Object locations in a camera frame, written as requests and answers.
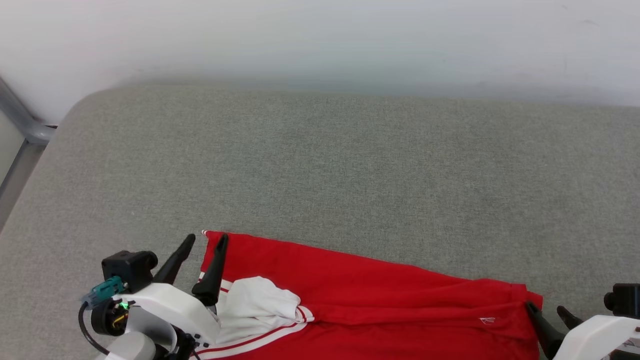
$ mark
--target gray fabric surface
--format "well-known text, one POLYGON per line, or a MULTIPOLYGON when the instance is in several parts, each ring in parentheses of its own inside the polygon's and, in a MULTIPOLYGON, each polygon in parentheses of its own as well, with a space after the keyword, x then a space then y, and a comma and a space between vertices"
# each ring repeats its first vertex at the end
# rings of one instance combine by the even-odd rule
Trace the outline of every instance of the gray fabric surface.
MULTIPOLYGON (((524 282, 559 324, 640 281, 640 108, 153 86, 89 96, 0 237, 3 359, 91 359, 100 260, 217 229, 524 282)), ((179 274, 196 279, 205 240, 179 274)))

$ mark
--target teal connector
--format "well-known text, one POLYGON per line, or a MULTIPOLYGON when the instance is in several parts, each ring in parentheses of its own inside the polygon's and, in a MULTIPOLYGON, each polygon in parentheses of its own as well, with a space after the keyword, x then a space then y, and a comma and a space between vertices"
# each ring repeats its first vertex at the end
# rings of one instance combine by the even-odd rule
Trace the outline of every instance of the teal connector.
POLYGON ((119 276, 114 276, 91 289, 91 292, 83 296, 80 301, 88 303, 88 309, 93 309, 101 302, 123 291, 124 284, 122 283, 121 278, 119 276))

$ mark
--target white fabric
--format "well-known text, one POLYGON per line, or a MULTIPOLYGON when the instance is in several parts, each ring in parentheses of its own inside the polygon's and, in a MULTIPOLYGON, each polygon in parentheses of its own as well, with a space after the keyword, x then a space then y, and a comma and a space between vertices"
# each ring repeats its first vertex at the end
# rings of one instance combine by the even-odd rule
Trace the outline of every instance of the white fabric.
POLYGON ((302 322, 296 316, 300 298, 275 286, 269 279, 250 277, 236 280, 228 293, 220 292, 216 304, 220 318, 217 343, 266 334, 282 326, 302 322))

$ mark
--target red garment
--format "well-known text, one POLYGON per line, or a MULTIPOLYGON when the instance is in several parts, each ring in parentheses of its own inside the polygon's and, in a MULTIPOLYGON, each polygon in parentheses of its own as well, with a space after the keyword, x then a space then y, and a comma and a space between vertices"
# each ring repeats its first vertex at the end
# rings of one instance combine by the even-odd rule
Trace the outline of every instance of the red garment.
MULTIPOLYGON (((204 272, 222 233, 203 233, 209 239, 204 272)), ((229 355, 238 360, 539 357, 524 304, 530 300, 541 308, 542 297, 521 284, 459 279, 416 266, 229 234, 223 291, 227 281, 254 276, 297 294, 307 323, 218 344, 200 351, 202 360, 229 355)))

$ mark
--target yellow wire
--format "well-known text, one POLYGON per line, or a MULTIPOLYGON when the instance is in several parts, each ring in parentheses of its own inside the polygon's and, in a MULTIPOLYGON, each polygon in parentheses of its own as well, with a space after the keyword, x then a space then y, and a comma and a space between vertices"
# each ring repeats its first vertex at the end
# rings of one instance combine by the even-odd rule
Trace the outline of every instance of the yellow wire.
POLYGON ((116 323, 119 322, 120 320, 124 319, 127 315, 122 315, 121 317, 117 318, 116 320, 113 320, 113 323, 111 324, 112 327, 116 327, 116 323))

